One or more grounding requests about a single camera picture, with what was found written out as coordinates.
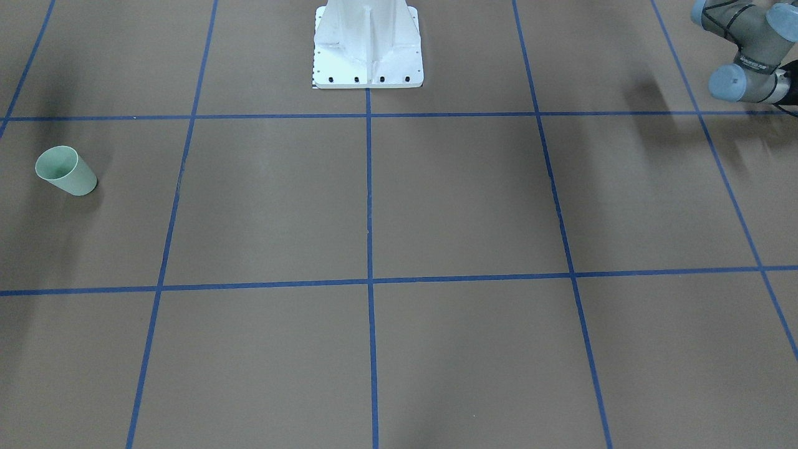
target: cup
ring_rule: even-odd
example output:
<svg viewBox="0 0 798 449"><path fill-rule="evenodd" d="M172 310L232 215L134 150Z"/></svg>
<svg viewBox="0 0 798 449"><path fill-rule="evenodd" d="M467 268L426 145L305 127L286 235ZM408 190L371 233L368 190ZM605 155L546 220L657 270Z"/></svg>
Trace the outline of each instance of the cup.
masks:
<svg viewBox="0 0 798 449"><path fill-rule="evenodd" d="M36 160L36 174L76 197L91 192L97 186L97 176L74 148L60 145L48 149Z"/></svg>

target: vertical blue line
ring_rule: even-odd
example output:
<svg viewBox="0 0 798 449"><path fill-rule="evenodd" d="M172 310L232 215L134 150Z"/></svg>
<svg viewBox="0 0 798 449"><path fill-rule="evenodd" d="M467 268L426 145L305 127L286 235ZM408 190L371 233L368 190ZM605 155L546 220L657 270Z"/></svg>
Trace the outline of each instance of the vertical blue line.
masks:
<svg viewBox="0 0 798 449"><path fill-rule="evenodd" d="M141 400L144 396L144 382L147 379L147 367L149 365L149 356L152 350L152 339L155 335L156 322L158 319L158 308L160 306L161 293L164 290L164 278L166 277L166 267L169 261L169 250L172 246L172 234L175 230L175 222L177 219L177 207L180 203L180 186L183 183L183 174L186 168L186 160L188 159L188 150L191 148L192 135L194 133L194 123L196 121L197 107L200 103L200 94L202 93L202 82L205 76L205 65L207 64L207 56L211 48L211 39L213 37L213 27L216 20L216 10L219 5L219 0L213 1L211 9L211 19L207 27L207 35L205 38L205 48L203 51L202 62L199 64L199 76L197 77L196 90L194 92L194 102L192 105L192 116L188 122L188 131L186 132L186 141L183 147L183 157L180 160L180 171L177 175L177 186L175 187L175 197L172 202L172 214L169 217L169 226L166 232L166 241L164 242L164 255L161 259L160 271L158 274L158 284L156 286L155 299L152 302L152 313L150 315L149 328L147 330L147 340L144 344L144 354L141 360L141 370L139 372L139 382L136 387L136 398L133 401L133 410L130 417L130 428L128 429L128 441L125 444L125 449L132 449L133 440L136 436L136 424L139 419L139 410L141 408Z"/></svg>
<svg viewBox="0 0 798 449"><path fill-rule="evenodd" d="M540 135L540 143L543 146L543 157L546 160L546 170L549 179L551 180L551 195L554 199L555 209L557 211L557 219L559 220L559 232L563 239L563 249L565 250L565 258L568 263L568 273L571 278L571 287L574 291L574 299L576 302L576 310L579 314L579 324L582 328L582 338L585 343L585 351L587 352L587 362L591 370L591 378L593 379L593 388L596 396L596 403L598 405L598 414L601 417L602 429L604 430L604 440L607 449L612 449L612 437L610 436L610 424L606 417L604 408L604 398L601 392L601 384L599 382L599 374L596 370L595 359L593 357L593 347L591 345L590 333L587 330L587 320L585 319L585 312L582 307L582 297L579 294L579 283L576 279L574 270L574 261L571 257L571 246L568 244L568 235L565 229L565 221L563 220L563 210L560 207L559 195L557 194L557 183L555 182L554 170L551 168L551 158L549 156L548 144L546 142L546 134L543 130L543 120L540 116L540 107L538 98L535 94L535 82L532 80L532 70L529 64L529 56L527 53L527 44L523 37L523 28L521 27L521 18L518 14L518 3L512 0L512 9L516 16L516 27L518 29L518 39L521 43L521 53L523 54L523 63L527 70L527 80L529 81L529 93L532 97L532 104L535 107L535 118L538 125L538 133Z"/></svg>
<svg viewBox="0 0 798 449"><path fill-rule="evenodd" d="M366 182L366 263L369 287L369 347L371 358L371 444L380 447L380 424L377 412L377 332L374 319L374 265L372 238L372 170L371 170L371 90L365 90L365 182Z"/></svg>
<svg viewBox="0 0 798 449"><path fill-rule="evenodd" d="M665 26L665 21L662 20L662 15L659 12L659 8L657 7L657 3L655 0L650 0L651 7L654 8L654 13L657 15L657 20L659 21L659 26L662 28L662 33L665 35L665 40L668 42L668 47L670 48L670 52L674 57L674 61L676 62L676 67L679 69L679 74L681 75L682 81L685 83L685 87L687 88L687 94L690 97L690 101L693 103L693 107L698 114L698 120L701 123L701 129L704 130L704 136L706 137L706 141L709 144L709 150L712 152L712 156L715 159L715 165L717 166L717 170L721 174L721 179L723 180L723 184L726 187L726 192L729 194L729 199L732 201L732 205L734 206L734 211L737 213L737 219L740 221L740 225L743 228L743 232L745 233L745 239L749 243L749 247L751 248L751 253L753 254L754 260L757 262L757 268L759 268L760 274L762 275L762 280L764 281L764 285L768 290L768 294L770 295L770 300L773 303L773 307L776 309L776 314L779 317L779 321L781 322L781 327L784 329L784 334L787 336L787 341L790 344L790 348L792 349L792 354L795 357L796 361L798 361L798 346L796 346L795 338L792 336L792 332L790 331L790 327L787 323L787 320L784 318L784 312L781 310L781 305L779 304L778 298L776 298L776 293L773 291L773 287L770 284L770 279L768 278L767 270L764 268L762 264L762 259L759 256L759 252L757 251L757 246L754 244L753 237L751 237L751 232L749 231L748 225L745 223L745 218L743 217L742 209L740 208L739 203L737 203L737 197L734 195L734 191L732 189L732 184L729 182L729 177L726 176L726 170L723 168L723 162L721 161L721 157L717 152L717 148L715 148L715 144L712 140L712 137L709 135L709 128L704 121L703 113L701 112L701 108L698 107L698 102L696 101L695 95L693 95L693 90L690 88L690 83L687 81L687 75L685 74L684 68L681 66L681 61L679 60L679 56L676 54L676 47L674 47L674 43L670 40L670 34L668 33L668 29Z"/></svg>
<svg viewBox="0 0 798 449"><path fill-rule="evenodd" d="M25 80L28 78L28 72L30 72L30 67L34 63L34 58L36 57L36 52L38 52L39 50L39 45L41 44L41 40L45 36L45 31L47 30L47 24L49 23L50 16L53 14L54 7L55 7L55 0L50 0L50 4L47 8L47 14L45 14L44 22L41 23L41 29L39 30L39 35L36 37L36 42L34 43L34 47L30 51L30 56L28 57L28 62L25 64L25 69L22 71L22 75L19 77L19 82L17 83L17 89L14 91L14 96L11 98L11 103L8 105L6 116L2 119L2 124L0 125L0 138L2 138L2 135L6 131L8 120L9 118L11 118L11 114L14 112L14 107L17 105L19 94L22 92L22 85L25 84Z"/></svg>

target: floor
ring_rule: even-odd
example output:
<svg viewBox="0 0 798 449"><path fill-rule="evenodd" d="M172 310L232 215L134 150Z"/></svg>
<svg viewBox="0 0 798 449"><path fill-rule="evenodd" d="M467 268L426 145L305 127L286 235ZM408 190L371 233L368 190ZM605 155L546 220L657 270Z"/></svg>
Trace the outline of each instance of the floor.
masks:
<svg viewBox="0 0 798 449"><path fill-rule="evenodd" d="M796 446L798 124L733 46L410 4L422 88L321 91L319 0L0 3L0 447Z"/></svg>

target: white metal base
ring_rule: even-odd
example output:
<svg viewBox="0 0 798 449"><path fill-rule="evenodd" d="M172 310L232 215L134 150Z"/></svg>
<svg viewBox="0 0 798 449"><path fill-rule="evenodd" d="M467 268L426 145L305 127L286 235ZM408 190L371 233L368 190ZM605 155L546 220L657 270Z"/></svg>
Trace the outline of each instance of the white metal base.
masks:
<svg viewBox="0 0 798 449"><path fill-rule="evenodd" d="M313 86L319 89L397 89L421 87L424 66L418 11L383 14L372 6L346 4L339 0L332 10L316 10ZM392 1L373 2L377 8L395 7ZM342 30L354 22L354 29ZM324 22L324 30L319 26Z"/></svg>

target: blue grid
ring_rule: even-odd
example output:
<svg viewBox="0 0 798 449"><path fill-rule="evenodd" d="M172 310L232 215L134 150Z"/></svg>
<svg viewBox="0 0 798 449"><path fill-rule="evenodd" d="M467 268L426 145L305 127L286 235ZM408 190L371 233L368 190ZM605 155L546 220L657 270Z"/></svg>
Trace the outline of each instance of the blue grid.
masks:
<svg viewBox="0 0 798 449"><path fill-rule="evenodd" d="M601 277L623 277L623 276L682 276L682 275L698 275L698 274L712 274L712 273L743 273L743 272L759 272L761 274L764 286L768 291L773 307L787 336L788 342L791 345L793 355L798 360L798 348L796 341L790 331L788 323L781 310L776 294L772 289L772 285L768 278L769 272L798 272L798 265L763 265L757 247L753 241L748 225L741 211L740 205L737 203L732 186L729 182L724 166L717 153L713 139L706 126L704 116L713 115L780 115L784 114L781 111L702 111L696 102L693 91L685 75L685 71L681 66L681 62L671 42L670 35L667 27L662 19L662 15L657 6L656 0L650 0L654 13L657 16L660 27L665 40L668 43L670 51L674 57L674 61L678 67L681 78L684 82L687 93L693 104L693 110L688 111L575 111L575 112L543 112L540 111L537 95L535 93L535 84L532 77L532 65L529 62L527 55L526 44L523 38L523 27L518 12L518 5L516 0L512 0L513 11L516 20L516 26L519 36L519 43L521 54L523 56L524 65L527 72L527 79L529 83L529 90L532 99L534 111L524 112L490 112L490 113L373 113L371 105L371 92L365 91L365 109L364 113L295 113L295 114L198 114L197 107L200 101L200 94L202 92L203 76L205 73L205 66L207 64L207 57L211 47L211 40L213 36L213 28L215 23L216 11L218 9L219 0L214 0L211 10L211 17L208 24L207 36L203 52L202 62L199 68L199 76L196 84L196 92L194 96L194 103L192 106L192 113L190 115L142 115L142 116L83 116L83 117L13 117L14 107L19 99L22 87L25 83L30 67L33 64L34 58L41 44L47 29L47 24L50 16L53 13L56 0L51 0L49 7L45 14L41 29L34 43L33 49L26 62L25 69L17 84L14 95L9 104L6 115L2 119L0 125L0 138L4 134L8 123L14 121L148 121L148 120L189 120L188 131L186 135L183 157L180 162L180 173L177 179L177 186L175 189L174 201L172 204L172 214L170 216L169 226L166 241L164 242L164 253L161 261L160 273L156 285L145 286L132 286L132 287L99 287L99 288L51 288L51 289L32 289L32 290L0 290L0 297L8 296L42 296L42 295L69 295L69 294L93 294L93 293L123 293L123 292L154 292L155 298L152 304L152 313L150 317L148 334L146 344L144 347L144 355L142 358L139 382L136 388L136 398L134 400L130 427L128 430L128 439L126 449L132 449L133 440L136 433L136 423L140 410L141 400L144 394L144 383L146 380L147 366L149 361L149 354L152 349L152 339L156 330L156 320L158 316L158 308L160 305L160 298L162 292L178 292L178 291L198 291L198 290L225 290L225 289L241 289L241 288L299 288L299 287L321 287L321 286L335 286L335 285L366 285L368 287L368 313L369 313L369 346L370 346L370 365L371 365L371 397L372 397L372 441L373 448L379 447L379 426L377 415L377 341L375 331L375 313L374 313L374 285L375 284L405 284L405 283L444 283L444 282L475 282L475 281L496 281L496 280L542 280L542 279L568 279L571 281L573 294L575 298L576 308L579 314L579 323L583 332L583 339L585 343L585 350L587 353L588 362L591 370L591 377L593 379L596 402L598 412L602 420L602 429L604 431L605 443L608 449L613 447L612 438L610 434L610 425L606 417L604 409L601 386L599 382L599 374L596 368L596 363L591 349L590 333L587 328L587 321L584 315L581 296L579 294L579 279L583 278L601 278ZM557 194L557 185L555 182L555 174L551 167L551 160L548 153L546 142L546 134L543 127L542 117L562 117L562 116L695 116L701 123L701 128L704 131L707 143L712 152L713 158L716 162L718 172L724 182L726 191L729 195L733 207L737 213L740 225L745 233L749 247L756 261L756 266L740 266L740 267L720 267L720 268L684 268L684 269L660 269L660 270L626 270L626 271L607 271L607 272L577 272L574 269L573 259L571 256L570 246L568 244L567 230L563 221L563 213L559 203ZM543 146L543 156L546 161L546 168L548 176L551 179L551 194L555 203L557 216L559 219L560 234L563 241L563 251L565 252L568 272L553 272L553 273L526 273L526 274L506 274L506 275L475 275L475 276L421 276L421 277L386 277L377 278L373 275L373 221L372 221L372 202L373 202L373 177L372 177L372 119L373 118L397 118L397 117L535 117L537 120L539 136ZM172 234L177 217L178 205L180 203L180 186L182 183L185 164L188 158L188 152L191 147L192 134L194 125L197 120L215 120L215 119L274 119L274 118L365 118L366 123L366 179L367 179L367 277L365 279L342 279L342 280L301 280L301 281L285 281L285 282L250 282L250 283L235 283L235 284L176 284L166 285L164 283L166 268L168 265L169 251L172 245Z"/></svg>

